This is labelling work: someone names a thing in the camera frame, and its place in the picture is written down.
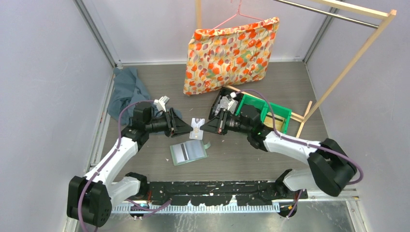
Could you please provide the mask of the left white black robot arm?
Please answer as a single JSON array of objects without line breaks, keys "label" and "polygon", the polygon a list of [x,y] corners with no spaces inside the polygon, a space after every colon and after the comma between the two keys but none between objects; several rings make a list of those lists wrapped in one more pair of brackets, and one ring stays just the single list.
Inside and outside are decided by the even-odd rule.
[{"label": "left white black robot arm", "polygon": [[179,117],[174,108],[166,108],[159,100],[139,101],[130,104],[133,115],[125,128],[118,129],[118,139],[106,155],[83,177],[74,176],[69,182],[67,216],[77,219],[83,229],[93,225],[102,227],[111,211],[123,201],[134,197],[143,200],[149,185],[147,177],[130,172],[119,182],[115,177],[135,156],[152,133],[167,137],[189,134],[193,128]]}]

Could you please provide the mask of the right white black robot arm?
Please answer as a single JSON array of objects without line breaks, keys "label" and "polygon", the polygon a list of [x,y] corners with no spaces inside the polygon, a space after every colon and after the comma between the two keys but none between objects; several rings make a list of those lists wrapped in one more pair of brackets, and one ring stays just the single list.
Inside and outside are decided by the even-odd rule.
[{"label": "right white black robot arm", "polygon": [[256,149],[280,153],[308,165],[304,170],[286,170],[276,180],[276,192],[289,198],[295,191],[319,189],[336,197],[347,186],[363,179],[363,171],[332,139],[322,142],[288,136],[266,126],[259,111],[252,105],[241,108],[239,115],[220,110],[201,130],[225,135],[228,131],[247,135],[250,145]]}]

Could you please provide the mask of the white credit card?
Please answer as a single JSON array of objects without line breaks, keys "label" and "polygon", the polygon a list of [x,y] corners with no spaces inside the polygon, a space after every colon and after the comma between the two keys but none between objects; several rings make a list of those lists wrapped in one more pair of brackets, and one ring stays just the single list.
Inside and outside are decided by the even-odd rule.
[{"label": "white credit card", "polygon": [[193,140],[202,140],[204,131],[201,130],[200,127],[204,124],[204,118],[192,118],[191,127],[193,128],[193,130],[190,132],[189,138]]}]

